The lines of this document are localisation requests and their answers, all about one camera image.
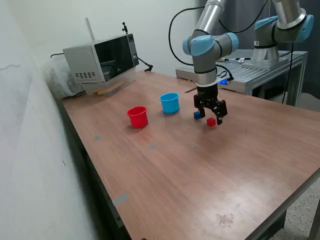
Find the red cup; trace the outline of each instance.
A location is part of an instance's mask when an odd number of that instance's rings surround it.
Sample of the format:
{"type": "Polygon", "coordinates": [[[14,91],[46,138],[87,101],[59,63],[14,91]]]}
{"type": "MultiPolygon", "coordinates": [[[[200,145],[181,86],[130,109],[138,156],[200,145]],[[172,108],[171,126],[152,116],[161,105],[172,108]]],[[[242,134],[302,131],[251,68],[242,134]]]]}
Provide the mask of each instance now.
{"type": "Polygon", "coordinates": [[[147,108],[145,106],[135,106],[126,113],[135,129],[142,129],[148,125],[147,108]]]}

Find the red block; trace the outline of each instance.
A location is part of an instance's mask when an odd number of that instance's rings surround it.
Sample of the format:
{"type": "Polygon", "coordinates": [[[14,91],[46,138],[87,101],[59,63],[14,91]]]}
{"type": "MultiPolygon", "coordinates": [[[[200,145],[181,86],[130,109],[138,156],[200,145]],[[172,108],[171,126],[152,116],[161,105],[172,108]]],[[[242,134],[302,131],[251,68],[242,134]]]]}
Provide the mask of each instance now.
{"type": "Polygon", "coordinates": [[[213,117],[210,117],[206,120],[206,124],[209,126],[209,127],[213,127],[217,124],[216,120],[213,118],[213,117]]]}

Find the plastic cup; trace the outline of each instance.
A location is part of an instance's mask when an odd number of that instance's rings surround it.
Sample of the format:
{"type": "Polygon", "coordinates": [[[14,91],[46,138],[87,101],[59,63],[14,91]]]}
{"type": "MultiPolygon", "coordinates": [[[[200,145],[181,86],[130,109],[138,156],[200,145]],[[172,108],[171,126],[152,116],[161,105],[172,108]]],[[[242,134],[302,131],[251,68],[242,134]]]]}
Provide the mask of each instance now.
{"type": "Polygon", "coordinates": [[[147,108],[145,106],[135,106],[126,113],[133,128],[142,129],[148,125],[147,108]]]}
{"type": "Polygon", "coordinates": [[[179,94],[176,92],[169,92],[163,94],[160,98],[163,112],[165,114],[174,114],[179,111],[179,94]]]}

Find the plastic bag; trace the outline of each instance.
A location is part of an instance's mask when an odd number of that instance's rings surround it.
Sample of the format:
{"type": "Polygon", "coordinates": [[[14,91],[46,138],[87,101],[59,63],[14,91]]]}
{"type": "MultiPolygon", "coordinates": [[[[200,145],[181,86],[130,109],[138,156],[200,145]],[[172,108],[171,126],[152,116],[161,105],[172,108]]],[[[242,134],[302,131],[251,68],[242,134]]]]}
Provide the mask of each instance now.
{"type": "Polygon", "coordinates": [[[63,54],[52,56],[45,68],[45,81],[56,97],[62,99],[84,91],[81,84],[77,83],[72,77],[63,54]]]}

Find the blue cup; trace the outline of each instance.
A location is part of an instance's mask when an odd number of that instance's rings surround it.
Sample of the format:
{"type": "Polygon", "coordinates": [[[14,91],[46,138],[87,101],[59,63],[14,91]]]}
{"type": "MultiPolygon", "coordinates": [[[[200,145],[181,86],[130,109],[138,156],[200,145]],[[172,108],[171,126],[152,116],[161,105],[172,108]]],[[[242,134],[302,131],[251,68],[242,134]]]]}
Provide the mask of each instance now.
{"type": "Polygon", "coordinates": [[[165,114],[174,114],[179,111],[179,94],[176,92],[169,92],[163,94],[160,98],[163,112],[165,114]]]}

